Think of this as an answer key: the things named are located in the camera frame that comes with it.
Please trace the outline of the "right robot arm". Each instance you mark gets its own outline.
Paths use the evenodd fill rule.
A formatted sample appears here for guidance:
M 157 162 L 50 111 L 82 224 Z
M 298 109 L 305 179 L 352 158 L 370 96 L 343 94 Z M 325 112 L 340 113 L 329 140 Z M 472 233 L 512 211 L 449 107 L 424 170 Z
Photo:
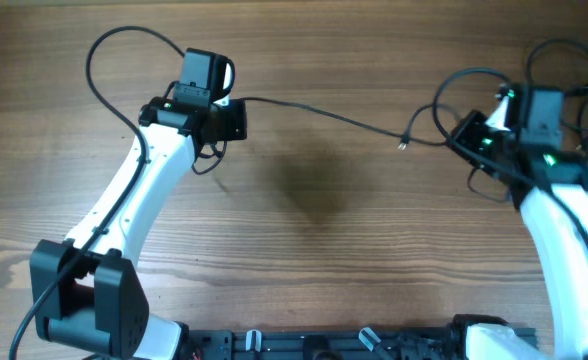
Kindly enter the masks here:
M 588 359 L 588 165 L 562 148 L 565 94 L 513 84 L 496 97 L 491 115 L 470 112 L 447 145 L 508 187 L 543 270 L 554 356 Z

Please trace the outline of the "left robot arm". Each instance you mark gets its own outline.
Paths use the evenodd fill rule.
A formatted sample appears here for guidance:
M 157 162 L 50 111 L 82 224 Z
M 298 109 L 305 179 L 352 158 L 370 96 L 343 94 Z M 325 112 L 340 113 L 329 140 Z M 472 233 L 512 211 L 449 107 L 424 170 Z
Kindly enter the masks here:
M 148 233 L 204 147 L 247 137 L 245 104 L 230 97 L 235 65 L 189 48 L 179 80 L 139 112 L 123 164 L 61 243 L 42 240 L 29 260 L 37 335 L 108 359 L 183 359 L 187 325 L 150 312 L 137 274 Z

